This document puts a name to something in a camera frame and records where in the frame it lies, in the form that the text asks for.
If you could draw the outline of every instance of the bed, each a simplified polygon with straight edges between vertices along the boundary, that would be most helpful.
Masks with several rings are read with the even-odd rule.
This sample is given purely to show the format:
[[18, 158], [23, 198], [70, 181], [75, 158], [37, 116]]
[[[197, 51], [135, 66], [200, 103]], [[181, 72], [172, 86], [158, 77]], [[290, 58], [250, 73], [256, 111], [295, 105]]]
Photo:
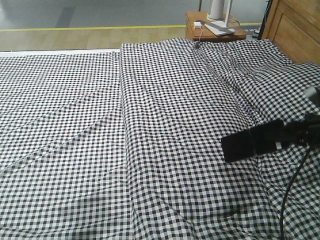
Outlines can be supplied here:
[[[0, 238], [279, 239], [307, 148], [226, 163], [221, 138], [320, 114], [310, 2], [274, 0], [260, 41], [0, 57]], [[291, 187], [287, 240], [320, 236], [319, 160]]]

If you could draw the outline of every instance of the white cable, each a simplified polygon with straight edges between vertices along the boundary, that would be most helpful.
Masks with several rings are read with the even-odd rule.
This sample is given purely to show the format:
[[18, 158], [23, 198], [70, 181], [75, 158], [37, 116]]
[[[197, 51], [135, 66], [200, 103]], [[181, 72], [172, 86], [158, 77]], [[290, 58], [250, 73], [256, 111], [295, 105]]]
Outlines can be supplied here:
[[201, 24], [201, 33], [200, 33], [200, 36], [199, 36], [199, 42], [200, 42], [200, 38], [201, 38], [201, 36], [202, 36], [202, 34], [204, 34], [204, 29], [202, 28], [202, 24]]

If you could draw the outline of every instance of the checkered pillow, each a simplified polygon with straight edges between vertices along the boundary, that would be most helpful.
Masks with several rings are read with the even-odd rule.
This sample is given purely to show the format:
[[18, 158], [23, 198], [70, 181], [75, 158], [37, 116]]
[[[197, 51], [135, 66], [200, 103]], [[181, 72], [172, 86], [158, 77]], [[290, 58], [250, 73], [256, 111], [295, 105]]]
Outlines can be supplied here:
[[200, 51], [209, 70], [237, 91], [243, 79], [255, 75], [256, 69], [273, 70], [293, 63], [268, 39], [215, 44], [203, 42]]
[[320, 86], [320, 66], [314, 63], [257, 67], [238, 86], [265, 121], [280, 118], [288, 123], [320, 113], [303, 93], [309, 86]]

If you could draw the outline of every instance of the black cable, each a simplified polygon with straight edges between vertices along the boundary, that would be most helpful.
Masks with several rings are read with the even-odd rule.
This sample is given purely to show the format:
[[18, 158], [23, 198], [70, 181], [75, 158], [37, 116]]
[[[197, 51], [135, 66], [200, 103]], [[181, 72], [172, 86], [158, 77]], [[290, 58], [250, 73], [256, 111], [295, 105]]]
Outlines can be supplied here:
[[285, 234], [284, 234], [284, 211], [285, 211], [285, 204], [286, 204], [286, 200], [290, 191], [290, 188], [292, 186], [292, 184], [294, 183], [299, 171], [301, 170], [302, 166], [304, 165], [305, 161], [307, 160], [310, 152], [311, 152], [312, 148], [309, 147], [309, 149], [306, 151], [303, 160], [301, 161], [299, 167], [296, 169], [294, 175], [292, 176], [288, 187], [286, 188], [283, 200], [282, 200], [282, 205], [281, 205], [281, 213], [280, 213], [280, 232], [281, 232], [281, 240], [285, 240]]
[[201, 11], [202, 0], [199, 1], [199, 12]]

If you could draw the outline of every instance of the white device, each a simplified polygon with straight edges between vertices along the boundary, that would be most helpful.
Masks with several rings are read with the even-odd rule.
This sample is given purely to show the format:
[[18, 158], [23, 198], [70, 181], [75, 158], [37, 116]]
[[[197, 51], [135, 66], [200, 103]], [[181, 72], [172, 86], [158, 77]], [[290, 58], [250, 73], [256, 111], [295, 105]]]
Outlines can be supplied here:
[[208, 15], [206, 18], [210, 21], [222, 19], [224, 14], [225, 0], [210, 0]]
[[233, 0], [229, 0], [228, 2], [224, 21], [212, 21], [204, 24], [211, 32], [213, 32], [217, 36], [232, 34], [236, 31], [234, 28], [228, 27], [232, 1]]
[[194, 29], [201, 29], [201, 22], [199, 22], [199, 21], [195, 21], [195, 22], [193, 22], [193, 28]]

